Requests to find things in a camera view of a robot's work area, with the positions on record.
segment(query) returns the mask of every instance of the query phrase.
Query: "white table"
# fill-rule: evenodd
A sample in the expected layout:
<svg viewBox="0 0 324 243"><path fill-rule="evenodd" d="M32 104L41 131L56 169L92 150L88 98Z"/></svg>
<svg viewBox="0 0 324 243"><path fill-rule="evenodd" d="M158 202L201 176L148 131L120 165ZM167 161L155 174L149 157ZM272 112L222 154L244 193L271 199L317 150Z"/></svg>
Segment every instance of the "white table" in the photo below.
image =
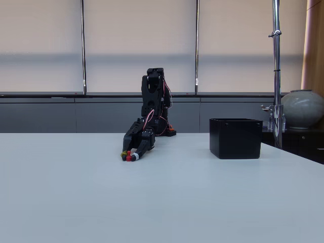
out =
<svg viewBox="0 0 324 243"><path fill-rule="evenodd" d="M208 134L1 134L0 242L324 242L324 166L262 144L220 160Z"/></svg>

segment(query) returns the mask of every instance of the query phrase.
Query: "gray vase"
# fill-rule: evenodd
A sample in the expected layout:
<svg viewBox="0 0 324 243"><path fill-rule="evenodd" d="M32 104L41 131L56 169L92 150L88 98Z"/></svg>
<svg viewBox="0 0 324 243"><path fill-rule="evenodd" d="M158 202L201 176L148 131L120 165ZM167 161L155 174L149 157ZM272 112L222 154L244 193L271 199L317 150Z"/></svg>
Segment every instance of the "gray vase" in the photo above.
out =
<svg viewBox="0 0 324 243"><path fill-rule="evenodd" d="M312 90L293 90L281 103L290 128L307 129L324 115L324 99Z"/></svg>

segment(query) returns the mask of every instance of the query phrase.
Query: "black container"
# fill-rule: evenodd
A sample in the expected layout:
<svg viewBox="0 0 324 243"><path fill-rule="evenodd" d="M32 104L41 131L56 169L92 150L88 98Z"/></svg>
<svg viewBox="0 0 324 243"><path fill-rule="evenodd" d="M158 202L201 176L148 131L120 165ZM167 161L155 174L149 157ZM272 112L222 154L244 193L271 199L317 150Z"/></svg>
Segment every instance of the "black container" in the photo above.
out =
<svg viewBox="0 0 324 243"><path fill-rule="evenodd" d="M210 119L210 150L218 158L259 158L261 120Z"/></svg>

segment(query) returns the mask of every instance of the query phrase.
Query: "metal pole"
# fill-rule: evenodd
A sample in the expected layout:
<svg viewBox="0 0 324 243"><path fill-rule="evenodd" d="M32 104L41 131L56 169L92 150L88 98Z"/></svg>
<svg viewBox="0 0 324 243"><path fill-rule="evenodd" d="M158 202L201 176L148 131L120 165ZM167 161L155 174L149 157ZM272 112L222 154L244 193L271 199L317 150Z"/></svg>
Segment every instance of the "metal pole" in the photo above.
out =
<svg viewBox="0 0 324 243"><path fill-rule="evenodd" d="M194 81L194 92L198 93L198 48L199 48L199 4L200 0L196 0L196 67L195 67L195 81Z"/></svg>
<svg viewBox="0 0 324 243"><path fill-rule="evenodd" d="M86 51L85 51L85 22L84 22L84 3L81 0L81 34L82 34L82 66L83 66L83 94L87 94L87 72L86 72Z"/></svg>
<svg viewBox="0 0 324 243"><path fill-rule="evenodd" d="M273 135L275 147L282 149L281 118L283 106L281 104L280 89L280 25L279 0L273 0L273 32L269 37L273 39L274 55L274 109L273 109Z"/></svg>

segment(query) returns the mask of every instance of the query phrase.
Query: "red object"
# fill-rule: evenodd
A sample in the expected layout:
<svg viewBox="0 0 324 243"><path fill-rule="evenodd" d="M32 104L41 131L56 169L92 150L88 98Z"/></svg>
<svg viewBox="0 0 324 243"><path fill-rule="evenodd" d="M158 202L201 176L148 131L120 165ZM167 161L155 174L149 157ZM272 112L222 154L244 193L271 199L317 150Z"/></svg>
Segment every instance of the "red object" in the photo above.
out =
<svg viewBox="0 0 324 243"><path fill-rule="evenodd" d="M132 161L132 157L131 157L131 152L130 151L127 151L126 161L127 162Z"/></svg>

